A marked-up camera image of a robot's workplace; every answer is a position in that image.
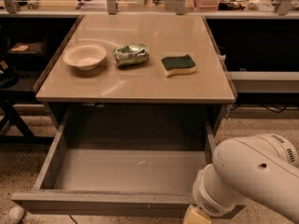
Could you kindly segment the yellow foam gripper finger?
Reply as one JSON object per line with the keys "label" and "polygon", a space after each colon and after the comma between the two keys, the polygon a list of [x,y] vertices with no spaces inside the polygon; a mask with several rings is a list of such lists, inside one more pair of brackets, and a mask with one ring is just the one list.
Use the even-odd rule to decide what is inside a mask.
{"label": "yellow foam gripper finger", "polygon": [[197,207],[190,205],[187,208],[183,224],[211,224],[211,219]]}

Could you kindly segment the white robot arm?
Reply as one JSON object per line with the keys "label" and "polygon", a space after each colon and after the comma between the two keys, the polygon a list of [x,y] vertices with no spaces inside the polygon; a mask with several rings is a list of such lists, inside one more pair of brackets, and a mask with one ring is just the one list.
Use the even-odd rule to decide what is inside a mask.
{"label": "white robot arm", "polygon": [[211,217],[231,213],[250,198],[299,223],[299,167],[294,145],[278,134],[227,139],[212,163],[197,172],[192,196]]}

